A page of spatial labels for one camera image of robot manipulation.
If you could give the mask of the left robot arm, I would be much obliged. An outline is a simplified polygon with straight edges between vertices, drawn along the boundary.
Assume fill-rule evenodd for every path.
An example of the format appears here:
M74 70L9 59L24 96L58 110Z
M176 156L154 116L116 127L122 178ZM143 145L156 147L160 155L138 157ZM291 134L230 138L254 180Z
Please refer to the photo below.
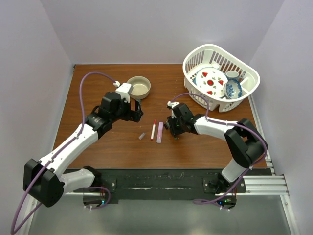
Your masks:
M129 94L106 93L100 105L93 108L69 138L40 160L30 159L25 164L23 190L46 207L55 205L65 193L80 188L98 191L100 175L93 168L84 167L70 174L65 170L85 149L111 130L116 121L140 121L143 116L141 101L136 99L132 110L129 98Z

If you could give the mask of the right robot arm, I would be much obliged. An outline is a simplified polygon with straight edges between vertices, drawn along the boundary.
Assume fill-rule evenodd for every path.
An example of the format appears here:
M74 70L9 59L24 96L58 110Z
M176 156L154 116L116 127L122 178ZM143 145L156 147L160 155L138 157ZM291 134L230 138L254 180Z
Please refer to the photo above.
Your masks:
M229 122L203 114L194 115L186 104L179 102L169 101L167 108L171 110L167 128L173 137L192 133L226 141L232 159L217 178L208 183L216 194L230 192L235 187L235 181L252 168L260 157L267 154L268 144L246 118Z

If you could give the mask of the watermelon pattern plate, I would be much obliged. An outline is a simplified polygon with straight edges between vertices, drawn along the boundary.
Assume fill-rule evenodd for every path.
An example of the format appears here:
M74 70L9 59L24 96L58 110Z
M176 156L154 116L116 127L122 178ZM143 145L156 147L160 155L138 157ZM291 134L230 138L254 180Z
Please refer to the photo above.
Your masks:
M227 81L226 75L213 67L206 67L199 70L193 80L200 91L215 98L224 96L224 85Z

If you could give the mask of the white red marker pen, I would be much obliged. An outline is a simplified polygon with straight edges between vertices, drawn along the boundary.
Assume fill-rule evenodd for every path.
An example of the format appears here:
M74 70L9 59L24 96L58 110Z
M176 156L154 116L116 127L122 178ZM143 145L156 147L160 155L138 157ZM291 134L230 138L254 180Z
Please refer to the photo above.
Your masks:
M153 141L153 140L154 140L155 129L156 129L156 123L157 123L157 120L155 119L155 120L154 120L154 123L153 123L153 126L152 126L152 130L151 130L150 141Z

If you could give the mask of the clear pen cap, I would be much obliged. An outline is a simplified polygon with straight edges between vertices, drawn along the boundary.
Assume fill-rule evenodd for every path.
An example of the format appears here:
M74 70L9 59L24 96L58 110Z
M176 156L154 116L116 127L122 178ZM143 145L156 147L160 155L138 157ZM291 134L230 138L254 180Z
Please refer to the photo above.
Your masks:
M141 140L145 135L145 133L142 133L138 138Z

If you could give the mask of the beige ceramic bowl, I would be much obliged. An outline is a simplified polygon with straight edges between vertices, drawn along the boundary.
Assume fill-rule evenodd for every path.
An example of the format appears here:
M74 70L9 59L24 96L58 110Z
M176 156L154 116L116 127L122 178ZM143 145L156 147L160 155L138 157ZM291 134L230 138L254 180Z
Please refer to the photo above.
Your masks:
M135 76L130 78L127 83L133 87L130 94L130 97L133 99L145 99L150 93L151 83L146 77Z

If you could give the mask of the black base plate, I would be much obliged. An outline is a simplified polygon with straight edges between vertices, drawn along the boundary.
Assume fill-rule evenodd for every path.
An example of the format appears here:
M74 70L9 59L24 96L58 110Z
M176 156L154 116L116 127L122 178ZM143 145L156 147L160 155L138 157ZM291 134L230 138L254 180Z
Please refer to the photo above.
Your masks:
M120 200L212 200L221 169L99 169L111 204Z

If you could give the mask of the pink highlighter pen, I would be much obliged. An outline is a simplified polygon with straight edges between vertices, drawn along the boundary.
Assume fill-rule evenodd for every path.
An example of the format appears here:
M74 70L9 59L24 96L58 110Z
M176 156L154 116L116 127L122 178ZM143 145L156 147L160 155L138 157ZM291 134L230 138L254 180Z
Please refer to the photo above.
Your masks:
M159 122L159 124L158 124L158 131L157 131L157 138L156 138L156 142L157 143L161 143L162 142L163 126L164 126L164 123L163 122Z

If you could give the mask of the blue floral bowl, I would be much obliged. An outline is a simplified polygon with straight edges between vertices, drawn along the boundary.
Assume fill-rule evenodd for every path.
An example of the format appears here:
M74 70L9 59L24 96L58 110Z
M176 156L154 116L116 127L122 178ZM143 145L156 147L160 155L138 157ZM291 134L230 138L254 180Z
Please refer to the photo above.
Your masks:
M224 95L228 99L237 99L242 96L242 87L235 79L230 79L224 85Z

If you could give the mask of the white plastic dish rack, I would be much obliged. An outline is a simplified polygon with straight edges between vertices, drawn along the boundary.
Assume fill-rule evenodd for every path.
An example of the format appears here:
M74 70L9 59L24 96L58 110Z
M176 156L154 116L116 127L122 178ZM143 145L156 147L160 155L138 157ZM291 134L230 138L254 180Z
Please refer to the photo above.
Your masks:
M245 98L249 97L259 86L260 76L252 67L237 57L214 44L205 44L191 51L184 59L184 87L195 95L191 98L206 108L204 101L209 101L209 110L219 109L228 112L236 108ZM239 98L227 98L224 87L233 72L242 88Z

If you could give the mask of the white mug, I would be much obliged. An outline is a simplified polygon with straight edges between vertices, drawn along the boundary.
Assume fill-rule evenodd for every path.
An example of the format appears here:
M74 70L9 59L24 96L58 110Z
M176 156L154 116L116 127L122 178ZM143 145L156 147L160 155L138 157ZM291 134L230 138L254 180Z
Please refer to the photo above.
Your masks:
M239 79L239 73L235 70L230 70L230 71L227 71L225 73L226 77L228 80L231 80L231 79L234 79L234 80L238 80Z

